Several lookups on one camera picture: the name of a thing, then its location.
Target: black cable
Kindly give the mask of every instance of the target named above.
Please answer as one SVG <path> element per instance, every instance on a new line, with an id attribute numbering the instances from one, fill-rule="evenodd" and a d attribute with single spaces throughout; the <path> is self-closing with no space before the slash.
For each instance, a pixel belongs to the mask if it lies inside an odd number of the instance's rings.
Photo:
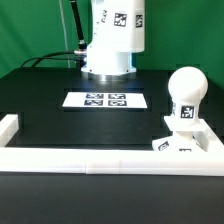
<path id="1" fill-rule="evenodd" d="M 33 60 L 63 60 L 63 61 L 66 61 L 66 60 L 70 60 L 70 61 L 76 61 L 76 60 L 79 60 L 78 58 L 52 58 L 52 57 L 36 57 L 36 58 L 30 58 L 28 60 L 26 60 L 25 62 L 23 62 L 23 64 L 21 65 L 21 68 L 24 67 L 25 64 L 27 64 L 28 62 L 30 61 L 33 61 Z"/>
<path id="2" fill-rule="evenodd" d="M 36 62 L 34 62 L 32 64 L 31 67 L 36 67 L 36 65 L 38 65 L 42 60 L 43 57 L 53 57 L 53 56 L 59 56 L 59 55 L 65 55 L 65 54 L 73 54 L 74 55 L 74 51 L 59 51 L 59 52 L 55 52 L 55 53 L 51 53 L 51 54 L 46 54 L 42 57 L 40 57 L 40 59 L 38 59 Z"/>
<path id="3" fill-rule="evenodd" d="M 79 17 L 78 5 L 77 5 L 76 0 L 70 0 L 70 2 L 72 5 L 73 15 L 75 18 L 75 24 L 76 24 L 76 29 L 77 29 L 78 39 L 79 39 L 79 49 L 85 50 L 87 45 L 84 40 L 82 25 L 81 25 L 81 21 L 80 21 L 80 17 Z"/>

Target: white plastic part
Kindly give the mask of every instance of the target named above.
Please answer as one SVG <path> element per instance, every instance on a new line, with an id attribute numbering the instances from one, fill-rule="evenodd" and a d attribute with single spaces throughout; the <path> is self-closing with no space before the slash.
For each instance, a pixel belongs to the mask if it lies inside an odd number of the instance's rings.
<path id="1" fill-rule="evenodd" d="M 135 73 L 132 53 L 144 51 L 145 0 L 91 0 L 93 39 L 84 73 L 122 76 Z"/>
<path id="2" fill-rule="evenodd" d="M 18 129 L 18 115 L 6 115 L 0 121 L 0 147 L 5 147 Z"/>
<path id="3" fill-rule="evenodd" d="M 205 75 L 197 68 L 184 67 L 171 76 L 168 89 L 173 100 L 171 116 L 165 116 L 173 135 L 152 142 L 155 151 L 222 152 L 224 146 L 208 124 L 198 118 L 199 104 L 208 89 Z"/>
<path id="4" fill-rule="evenodd" d="M 18 129 L 17 115 L 7 115 L 0 127 L 4 127 L 0 138 L 8 136 L 9 140 Z M 188 153 L 188 150 L 164 150 L 158 153 L 0 147 L 0 171 L 224 176 L 223 145 L 216 141 L 214 132 L 208 126 L 198 137 L 209 142 L 206 151 L 200 149 Z"/>

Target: white block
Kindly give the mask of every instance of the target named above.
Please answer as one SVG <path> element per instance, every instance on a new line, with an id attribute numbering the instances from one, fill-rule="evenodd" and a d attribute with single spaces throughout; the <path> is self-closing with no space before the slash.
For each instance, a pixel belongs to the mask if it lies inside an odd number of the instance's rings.
<path id="1" fill-rule="evenodd" d="M 5 147 L 18 129 L 18 115 L 6 115 L 0 122 L 0 147 Z"/>

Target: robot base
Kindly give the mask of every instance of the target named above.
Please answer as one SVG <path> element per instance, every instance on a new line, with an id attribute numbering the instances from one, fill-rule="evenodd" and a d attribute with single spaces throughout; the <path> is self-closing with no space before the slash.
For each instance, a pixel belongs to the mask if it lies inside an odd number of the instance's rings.
<path id="1" fill-rule="evenodd" d="M 136 72 L 131 72 L 127 74 L 121 75 L 101 75 L 101 74 L 94 74 L 90 72 L 82 72 L 82 77 L 85 79 L 92 79 L 97 81 L 124 81 L 129 79 L 136 78 Z"/>

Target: white paper sheet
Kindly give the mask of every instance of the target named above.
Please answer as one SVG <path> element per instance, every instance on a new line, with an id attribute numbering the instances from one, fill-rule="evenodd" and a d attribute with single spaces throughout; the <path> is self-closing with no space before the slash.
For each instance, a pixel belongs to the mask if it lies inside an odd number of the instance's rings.
<path id="1" fill-rule="evenodd" d="M 69 92 L 63 107 L 147 108 L 141 93 Z"/>

